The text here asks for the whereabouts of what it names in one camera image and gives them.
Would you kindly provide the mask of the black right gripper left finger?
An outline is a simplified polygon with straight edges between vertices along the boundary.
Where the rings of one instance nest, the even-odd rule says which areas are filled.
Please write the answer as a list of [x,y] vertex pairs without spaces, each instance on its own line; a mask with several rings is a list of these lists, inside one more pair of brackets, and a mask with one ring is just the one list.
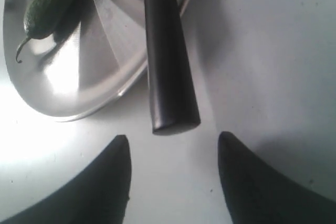
[[70,182],[3,223],[123,223],[130,185],[130,145],[118,135]]

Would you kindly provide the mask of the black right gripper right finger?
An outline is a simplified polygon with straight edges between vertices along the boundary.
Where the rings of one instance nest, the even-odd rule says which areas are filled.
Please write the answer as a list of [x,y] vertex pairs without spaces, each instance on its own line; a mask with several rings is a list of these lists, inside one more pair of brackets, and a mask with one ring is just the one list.
[[335,201],[276,171],[231,132],[219,135],[218,170],[233,223],[335,223]]

